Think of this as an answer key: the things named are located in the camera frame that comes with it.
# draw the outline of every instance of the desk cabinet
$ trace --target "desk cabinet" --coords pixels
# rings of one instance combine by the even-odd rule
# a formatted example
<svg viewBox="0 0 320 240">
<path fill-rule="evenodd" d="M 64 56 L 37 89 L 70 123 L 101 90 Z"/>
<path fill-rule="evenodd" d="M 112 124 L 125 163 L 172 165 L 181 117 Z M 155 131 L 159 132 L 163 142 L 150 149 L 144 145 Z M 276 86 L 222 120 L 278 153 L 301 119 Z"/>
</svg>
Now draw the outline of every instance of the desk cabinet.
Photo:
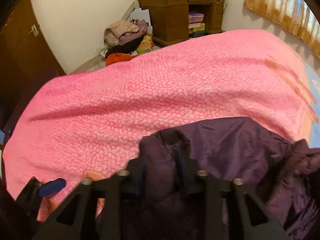
<svg viewBox="0 0 320 240">
<path fill-rule="evenodd" d="M 189 39 L 189 11 L 204 14 L 207 34 L 222 33 L 224 0 L 138 0 L 149 9 L 155 42 L 168 46 Z"/>
</svg>

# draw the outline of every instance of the wooden door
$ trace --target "wooden door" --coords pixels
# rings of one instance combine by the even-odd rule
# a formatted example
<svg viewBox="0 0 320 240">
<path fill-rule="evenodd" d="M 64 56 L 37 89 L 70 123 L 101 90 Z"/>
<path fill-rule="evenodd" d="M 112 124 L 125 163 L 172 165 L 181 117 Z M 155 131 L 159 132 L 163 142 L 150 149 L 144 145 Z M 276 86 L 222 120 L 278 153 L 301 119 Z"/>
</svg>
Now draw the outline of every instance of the wooden door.
<svg viewBox="0 0 320 240">
<path fill-rule="evenodd" d="M 37 36 L 31 30 L 33 25 Z M 0 105 L 6 119 L 23 90 L 48 68 L 65 74 L 41 33 L 31 0 L 20 0 L 0 30 Z"/>
</svg>

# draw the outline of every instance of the pink blanket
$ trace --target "pink blanket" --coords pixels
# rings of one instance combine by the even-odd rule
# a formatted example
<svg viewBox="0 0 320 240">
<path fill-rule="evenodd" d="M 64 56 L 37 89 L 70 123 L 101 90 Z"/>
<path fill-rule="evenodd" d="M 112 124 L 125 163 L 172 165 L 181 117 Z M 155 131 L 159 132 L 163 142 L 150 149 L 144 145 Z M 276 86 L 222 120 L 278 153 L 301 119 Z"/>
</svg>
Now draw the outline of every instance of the pink blanket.
<svg viewBox="0 0 320 240">
<path fill-rule="evenodd" d="M 51 198 L 59 204 L 83 177 L 108 177 L 124 168 L 143 136 L 203 119 L 249 116 L 298 139 L 307 103 L 268 58 L 304 80 L 302 60 L 285 43 L 264 31 L 242 30 L 49 81 L 4 150 L 9 192 L 16 198 L 32 176 L 42 182 L 64 178 L 67 187 Z M 40 219 L 49 213 L 43 204 Z"/>
</svg>

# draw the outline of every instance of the screw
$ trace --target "screw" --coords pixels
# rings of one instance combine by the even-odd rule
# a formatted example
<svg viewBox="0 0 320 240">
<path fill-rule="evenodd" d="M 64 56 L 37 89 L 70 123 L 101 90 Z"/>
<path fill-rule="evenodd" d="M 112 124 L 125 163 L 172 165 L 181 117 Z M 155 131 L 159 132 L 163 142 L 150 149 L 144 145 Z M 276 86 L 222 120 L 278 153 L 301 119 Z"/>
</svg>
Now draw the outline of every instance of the screw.
<svg viewBox="0 0 320 240">
<path fill-rule="evenodd" d="M 130 172 L 128 170 L 120 170 L 117 175 L 121 176 L 121 177 L 126 177 L 130 174 Z"/>
<path fill-rule="evenodd" d="M 199 171 L 197 171 L 197 175 L 199 177 L 206 177 L 206 176 L 208 176 L 208 173 L 207 173 L 207 171 L 199 170 Z"/>
<path fill-rule="evenodd" d="M 241 178 L 236 178 L 236 179 L 233 180 L 233 183 L 234 183 L 235 185 L 239 186 L 239 185 L 242 185 L 242 184 L 243 184 L 243 181 L 242 181 Z"/>
<path fill-rule="evenodd" d="M 93 182 L 93 179 L 91 179 L 91 178 L 84 178 L 81 183 L 84 184 L 84 185 L 90 185 L 90 184 L 92 184 L 92 182 Z"/>
</svg>

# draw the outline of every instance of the gold curtain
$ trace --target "gold curtain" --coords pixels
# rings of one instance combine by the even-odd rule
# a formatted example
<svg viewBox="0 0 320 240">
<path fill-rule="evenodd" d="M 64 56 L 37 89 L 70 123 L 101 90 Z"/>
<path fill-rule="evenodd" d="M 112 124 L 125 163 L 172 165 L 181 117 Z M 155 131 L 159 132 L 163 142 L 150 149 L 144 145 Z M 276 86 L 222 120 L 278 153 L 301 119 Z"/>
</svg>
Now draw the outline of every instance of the gold curtain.
<svg viewBox="0 0 320 240">
<path fill-rule="evenodd" d="M 320 58 L 320 25 L 303 0 L 245 0 L 244 6 L 297 36 Z"/>
</svg>

